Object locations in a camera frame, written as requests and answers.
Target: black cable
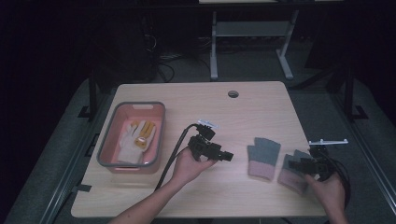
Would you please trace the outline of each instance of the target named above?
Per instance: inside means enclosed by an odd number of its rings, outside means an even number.
[[[170,66],[168,64],[164,64],[164,63],[159,63],[158,65],[168,67],[172,71],[171,77],[166,78],[166,75],[163,72],[163,70],[161,70],[160,68],[158,69],[158,73],[160,74],[160,77],[163,79],[163,82],[168,83],[168,82],[172,81],[172,79],[175,77],[175,69],[172,66]]]
[[[286,223],[293,224],[292,222],[290,222],[290,221],[289,221],[287,218],[285,218],[285,217],[282,217],[281,219],[284,220]]]
[[[191,125],[189,125],[189,126],[183,131],[183,133],[181,134],[181,136],[178,138],[177,144],[175,145],[175,148],[174,148],[174,150],[173,150],[173,152],[172,152],[172,155],[169,157],[168,163],[166,163],[165,168],[163,169],[163,173],[161,174],[161,178],[160,178],[160,180],[158,181],[158,184],[157,184],[157,187],[155,187],[155,190],[159,189],[159,188],[161,187],[161,185],[163,184],[163,180],[164,180],[165,177],[166,177],[166,173],[168,172],[169,167],[171,167],[172,162],[173,162],[173,161],[175,160],[175,158],[177,157],[178,149],[180,148],[180,145],[181,145],[181,143],[183,142],[184,137],[186,136],[186,134],[187,134],[187,132],[189,131],[189,129],[190,129],[191,127],[194,127],[194,126],[195,126],[195,127],[198,127],[197,124],[191,124]]]
[[[343,184],[344,191],[345,191],[345,208],[347,208],[347,205],[349,204],[349,201],[350,201],[350,194],[351,194],[349,176],[347,176],[347,178],[346,178],[345,174],[341,171],[340,167],[336,164],[337,162],[341,164],[341,162],[330,158],[328,155],[326,155],[323,152],[319,152],[319,154],[321,156],[323,156],[324,158],[326,158],[332,164],[332,166],[334,167],[335,172],[337,172],[340,175],[341,182]]]

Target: wooden table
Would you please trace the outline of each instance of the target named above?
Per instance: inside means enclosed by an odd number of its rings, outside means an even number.
[[[231,98],[229,91],[239,96]],[[106,126],[117,104],[124,101],[160,101],[166,106],[161,166],[153,175],[114,175],[96,160]],[[219,161],[179,192],[158,217],[299,217],[324,216],[309,189],[303,196],[279,185],[285,154],[307,150],[304,131],[281,82],[208,82],[121,85],[82,180],[92,186],[79,191],[75,217],[115,217],[154,190],[163,167],[182,131],[198,119],[219,125],[212,142],[232,152],[232,161]],[[197,132],[191,129],[181,148]],[[247,146],[254,137],[281,144],[276,177],[266,181],[248,175]],[[173,171],[169,169],[166,182]]]

